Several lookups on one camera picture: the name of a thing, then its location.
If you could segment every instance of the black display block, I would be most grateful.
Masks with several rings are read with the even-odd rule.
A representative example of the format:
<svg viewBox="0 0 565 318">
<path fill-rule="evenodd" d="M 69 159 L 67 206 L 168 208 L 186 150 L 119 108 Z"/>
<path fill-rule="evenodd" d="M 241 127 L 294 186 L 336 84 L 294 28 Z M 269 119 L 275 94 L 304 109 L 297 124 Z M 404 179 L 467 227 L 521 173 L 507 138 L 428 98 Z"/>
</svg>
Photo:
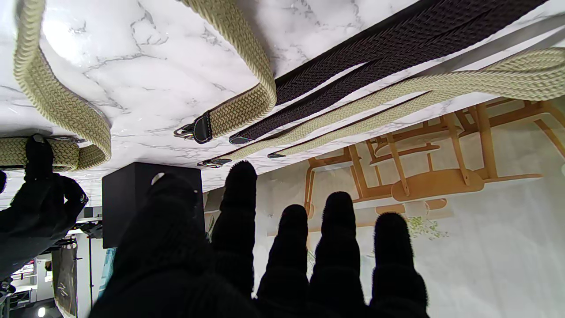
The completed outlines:
<svg viewBox="0 0 565 318">
<path fill-rule="evenodd" d="M 198 226 L 204 230 L 202 178 L 199 169 L 134 162 L 102 178 L 102 219 L 104 223 L 102 245 L 104 248 L 118 246 L 129 222 L 145 202 L 145 195 L 151 186 L 151 180 L 161 172 L 185 178 L 200 193 L 194 213 Z"/>
</svg>

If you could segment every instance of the wooden chair illustration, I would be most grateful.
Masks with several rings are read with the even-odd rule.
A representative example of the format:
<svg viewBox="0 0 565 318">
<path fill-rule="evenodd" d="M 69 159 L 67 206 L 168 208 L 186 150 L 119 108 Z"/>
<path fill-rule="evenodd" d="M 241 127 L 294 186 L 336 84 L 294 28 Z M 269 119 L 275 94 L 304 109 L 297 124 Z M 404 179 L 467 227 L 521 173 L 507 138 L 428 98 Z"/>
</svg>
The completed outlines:
<svg viewBox="0 0 565 318">
<path fill-rule="evenodd" d="M 544 132 L 544 134 L 557 148 L 559 154 L 565 159 L 565 147 L 543 120 L 544 118 L 554 118 L 563 128 L 565 128 L 565 115 L 563 115 L 563 113 L 557 108 L 553 107 L 550 101 L 521 101 L 523 103 L 522 108 L 508 111 L 490 118 L 488 117 L 486 112 L 488 108 L 501 106 L 511 101 L 516 100 L 512 100 L 510 98 L 497 98 L 486 103 L 456 111 L 455 115 L 464 129 L 464 131 L 459 134 L 459 137 L 465 137 L 467 135 L 474 134 L 475 132 L 480 132 L 481 120 L 483 121 L 483 131 L 509 123 L 533 122 Z"/>
<path fill-rule="evenodd" d="M 446 196 L 481 191 L 485 185 L 501 182 L 524 181 L 541 178 L 541 174 L 518 174 L 500 176 L 496 167 L 492 127 L 520 121 L 533 122 L 539 127 L 558 152 L 565 158 L 565 147 L 543 121 L 545 117 L 556 119 L 565 128 L 565 115 L 554 108 L 550 102 L 521 101 L 523 107 L 489 117 L 488 108 L 501 106 L 511 100 L 499 98 L 486 103 L 468 107 L 455 113 L 440 117 L 439 123 L 423 122 L 421 127 L 414 126 L 378 136 L 365 141 L 371 155 L 369 166 L 374 168 L 377 186 L 368 187 L 364 170 L 355 145 L 344 148 L 343 155 L 326 159 L 309 159 L 310 167 L 306 173 L 305 208 L 308 218 L 314 215 L 312 189 L 316 171 L 350 167 L 359 198 L 354 204 L 371 203 L 376 213 L 392 210 L 411 216 L 432 215 L 447 204 Z M 483 167 L 470 170 L 466 167 L 460 138 L 479 133 Z M 453 145 L 458 167 L 456 169 L 435 170 L 432 152 L 439 151 L 434 142 L 449 138 Z M 414 154 L 426 154 L 428 171 L 406 177 L 401 158 Z M 383 184 L 379 166 L 387 161 L 394 163 L 399 181 Z"/>
<path fill-rule="evenodd" d="M 306 170 L 306 190 L 304 195 L 304 208 L 306 209 L 308 218 L 314 216 L 315 207 L 312 203 L 312 191 L 314 189 L 314 175 L 316 172 L 351 167 L 351 173 L 355 175 L 352 167 L 353 160 L 350 149 L 346 147 L 343 150 L 344 153 L 340 156 L 324 159 L 316 159 L 315 157 L 308 159 L 310 167 Z"/>
<path fill-rule="evenodd" d="M 495 100 L 471 106 L 455 113 L 443 115 L 440 118 L 439 124 L 431 125 L 429 122 L 424 122 L 420 128 L 389 133 L 383 137 L 367 140 L 365 144 L 371 154 L 370 165 L 375 169 L 378 186 L 367 186 L 360 161 L 355 159 L 358 157 L 357 150 L 354 146 L 350 146 L 353 169 L 359 184 L 359 199 L 354 200 L 354 202 L 381 201 L 383 205 L 379 205 L 376 208 L 378 213 L 382 212 L 383 208 L 403 211 L 406 209 L 404 205 L 398 205 L 398 203 L 391 204 L 389 199 L 394 199 L 393 201 L 396 202 L 425 201 L 427 203 L 431 200 L 439 200 L 447 195 L 480 191 L 485 187 L 485 184 L 489 183 L 541 178 L 542 175 L 537 173 L 509 176 L 498 175 L 491 127 L 519 120 L 533 121 L 543 130 L 551 142 L 554 143 L 559 153 L 565 158 L 565 147 L 559 142 L 555 133 L 539 118 L 540 116 L 549 115 L 565 127 L 565 116 L 559 110 L 552 107 L 550 102 L 531 103 L 523 101 L 523 108 L 489 118 L 486 112 L 488 107 L 502 105 L 509 101 L 512 100 Z M 431 153 L 439 150 L 440 146 L 434 145 L 433 142 L 442 138 L 441 133 L 444 133 L 445 136 L 445 132 L 447 132 L 449 139 L 451 139 L 459 167 L 457 169 L 435 170 Z M 476 132 L 480 135 L 484 167 L 472 171 L 465 166 L 459 139 Z M 416 141 L 412 144 L 412 147 L 399 151 L 397 147 L 398 142 L 410 139 Z M 387 149 L 389 153 L 383 152 L 382 149 Z M 401 157 L 415 153 L 425 153 L 427 155 L 429 170 L 426 173 L 406 177 Z M 388 160 L 393 160 L 400 178 L 395 184 L 383 184 L 381 180 L 379 164 Z"/>
</svg>

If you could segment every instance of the braided elastic belt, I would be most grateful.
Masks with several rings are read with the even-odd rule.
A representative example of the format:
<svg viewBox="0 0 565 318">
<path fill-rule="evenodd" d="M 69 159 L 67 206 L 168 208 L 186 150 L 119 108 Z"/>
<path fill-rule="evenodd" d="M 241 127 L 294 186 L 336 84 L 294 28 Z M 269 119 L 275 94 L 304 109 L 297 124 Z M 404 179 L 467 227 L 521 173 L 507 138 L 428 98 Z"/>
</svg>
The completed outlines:
<svg viewBox="0 0 565 318">
<path fill-rule="evenodd" d="M 351 66 L 379 58 L 382 54 L 379 46 L 385 40 L 389 40 L 389 35 L 388 33 L 382 37 L 376 37 L 376 35 L 389 31 L 396 24 L 410 21 L 411 18 L 417 17 L 421 12 L 426 12 L 426 14 L 421 14 L 417 23 L 434 21 L 438 16 L 445 16 L 445 5 L 436 5 L 441 2 L 446 1 L 420 0 L 276 79 L 276 105 L 283 104 L 307 93 L 335 74 Z M 451 2 L 450 7 L 453 8 L 456 7 L 455 3 L 459 1 L 449 0 L 447 2 Z M 411 33 L 406 31 L 408 29 L 413 29 L 413 25 L 407 24 L 400 27 L 398 32 L 406 32 L 406 35 L 410 35 Z M 398 32 L 391 33 L 390 36 L 397 36 Z M 414 33 L 411 37 L 417 37 L 418 34 Z M 213 138 L 226 135 L 255 122 L 257 119 L 263 118 L 275 105 L 270 102 L 270 100 L 267 102 L 265 96 L 258 98 L 248 96 L 245 100 L 241 100 L 237 105 L 234 105 L 237 108 L 232 107 L 224 110 L 224 108 L 230 105 L 230 101 L 227 101 L 213 110 L 207 111 L 194 120 L 193 123 L 175 130 L 173 134 L 175 137 L 193 139 L 203 144 Z"/>
<path fill-rule="evenodd" d="M 546 0 L 441 1 L 421 14 L 372 34 L 353 51 L 336 54 L 369 54 L 370 62 L 320 90 L 230 137 L 245 144 L 285 124 L 322 111 L 357 89 L 406 68 L 455 53 L 475 44 Z"/>
<path fill-rule="evenodd" d="M 264 51 L 233 0 L 183 0 L 229 41 L 258 77 L 260 84 L 218 111 L 219 121 L 232 123 L 232 109 L 244 110 L 246 98 L 274 105 L 275 82 Z M 54 154 L 54 170 L 83 170 L 107 162 L 111 157 L 110 128 L 101 114 L 55 77 L 40 46 L 40 30 L 45 0 L 23 0 L 18 42 L 14 55 L 14 76 L 25 95 L 49 121 L 92 143 L 79 148 L 75 142 L 49 140 Z M 0 169 L 21 169 L 27 163 L 25 137 L 0 139 Z"/>
<path fill-rule="evenodd" d="M 265 51 L 253 36 L 251 28 L 233 0 L 182 1 L 212 24 L 233 45 L 251 72 L 259 79 L 259 84 L 254 88 L 205 112 L 194 123 L 182 126 L 174 132 L 176 137 L 192 139 L 203 144 L 267 115 L 277 100 L 275 78 Z"/>
<path fill-rule="evenodd" d="M 565 49 L 550 48 L 515 54 L 481 71 L 459 71 L 408 79 L 310 119 L 288 132 L 257 141 L 215 159 L 203 161 L 199 165 L 221 167 L 227 162 L 243 159 L 262 149 L 293 143 L 318 128 L 373 109 L 404 95 L 422 91 L 430 92 L 306 143 L 273 153 L 269 157 L 287 156 L 313 149 L 338 138 L 362 134 L 420 109 L 467 93 L 483 92 L 531 101 L 557 98 L 565 94 Z"/>
<path fill-rule="evenodd" d="M 88 169 L 110 159 L 110 128 L 101 114 L 55 77 L 39 47 L 44 0 L 21 4 L 14 77 L 39 113 L 92 145 L 79 148 L 71 141 L 51 142 L 57 171 Z M 0 169 L 19 169 L 27 162 L 27 138 L 0 139 Z"/>
</svg>

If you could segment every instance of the white marble countertop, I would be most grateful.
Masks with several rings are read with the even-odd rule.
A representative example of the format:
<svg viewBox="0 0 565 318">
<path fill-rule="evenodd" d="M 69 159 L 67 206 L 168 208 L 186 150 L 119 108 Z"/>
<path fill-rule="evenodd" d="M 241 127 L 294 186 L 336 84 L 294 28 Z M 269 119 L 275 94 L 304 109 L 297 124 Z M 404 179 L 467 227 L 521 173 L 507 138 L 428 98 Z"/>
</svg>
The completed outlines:
<svg viewBox="0 0 565 318">
<path fill-rule="evenodd" d="M 14 2 L 6 0 L 0 5 L 0 136 L 29 135 L 32 131 L 68 134 L 39 115 L 12 77 L 16 35 Z M 237 1 L 265 48 L 275 76 L 292 70 L 414 2 Z M 350 94 L 334 107 L 563 12 L 563 0 L 549 0 L 470 48 L 388 76 Z M 103 111 L 111 122 L 110 162 L 95 169 L 66 173 L 89 195 L 90 206 L 101 205 L 101 178 L 131 162 L 195 167 L 199 161 L 235 149 L 228 143 L 227 136 L 198 145 L 172 135 L 174 129 L 257 83 L 234 48 L 190 8 L 173 0 L 47 0 L 42 27 L 41 47 L 56 76 Z M 484 67 L 548 35 L 504 49 L 468 69 Z M 248 160 L 258 173 L 265 173 L 491 98 L 493 96 L 482 93 L 468 94 L 430 106 L 368 134 L 337 140 L 309 153 L 273 160 L 266 154 L 284 147 L 271 148 L 250 156 Z M 275 107 L 273 112 L 286 105 Z M 324 127 L 307 139 L 371 113 L 374 111 Z M 228 171 L 229 165 L 221 169 L 204 169 L 204 191 L 222 186 Z M 23 182 L 22 176 L 21 171 L 8 172 L 6 190 L 0 195 L 0 208 L 9 204 Z"/>
</svg>

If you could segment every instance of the wall mural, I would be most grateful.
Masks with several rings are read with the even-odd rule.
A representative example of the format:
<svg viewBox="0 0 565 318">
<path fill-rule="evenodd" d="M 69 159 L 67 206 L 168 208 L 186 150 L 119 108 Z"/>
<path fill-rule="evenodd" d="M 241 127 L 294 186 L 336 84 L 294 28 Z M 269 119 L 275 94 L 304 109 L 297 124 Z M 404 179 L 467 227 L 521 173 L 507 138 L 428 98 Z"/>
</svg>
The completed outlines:
<svg viewBox="0 0 565 318">
<path fill-rule="evenodd" d="M 311 268 L 325 200 L 346 191 L 368 298 L 372 227 L 379 214 L 397 212 L 427 280 L 430 315 L 501 316 L 516 308 L 539 315 L 564 307 L 538 293 L 562 293 L 565 283 L 564 114 L 565 98 L 496 98 L 260 175 L 257 283 L 283 209 L 306 208 Z M 207 222 L 217 219 L 222 192 L 207 193 Z"/>
</svg>

